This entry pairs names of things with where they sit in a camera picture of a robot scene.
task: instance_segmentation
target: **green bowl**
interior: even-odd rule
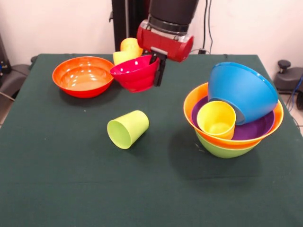
[[[208,142],[206,139],[201,137],[199,135],[199,133],[197,133],[197,131],[195,131],[195,132],[196,132],[198,139],[202,143],[203,147],[205,147],[205,149],[208,150],[211,154],[213,154],[217,157],[221,157],[221,158],[232,158],[232,157],[238,157],[238,156],[244,155],[260,143],[259,142],[253,146],[250,146],[247,148],[242,148],[242,149],[222,148],[222,147],[216,146],[216,145]]]

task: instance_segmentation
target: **pink bowl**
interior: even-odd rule
[[[144,91],[153,86],[159,59],[149,64],[151,55],[144,55],[114,66],[110,74],[130,92]]]

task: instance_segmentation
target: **magenta bowl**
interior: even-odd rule
[[[208,103],[208,97],[202,98],[194,106],[191,118],[194,125],[199,128],[197,123],[197,115],[202,106]],[[232,140],[251,140],[267,134],[273,127],[275,122],[275,114],[273,111],[269,112],[264,117],[261,117],[253,122],[236,125]]]

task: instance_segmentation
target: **green cup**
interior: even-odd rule
[[[107,133],[117,147],[128,149],[148,129],[149,124],[145,113],[135,110],[108,122]]]

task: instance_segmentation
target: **wall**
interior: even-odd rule
[[[11,64],[39,53],[112,53],[111,0],[0,0],[0,33]]]
[[[203,43],[204,7],[200,0],[190,28],[195,48]],[[302,11],[302,0],[213,0],[212,53],[258,54],[271,77],[280,59],[303,67]],[[209,49],[209,37],[206,44]]]
[[[203,42],[205,0],[190,26]],[[42,52],[112,53],[111,0],[0,0],[0,32],[11,63]],[[270,76],[277,61],[303,66],[302,0],[213,0],[213,53],[258,54]]]

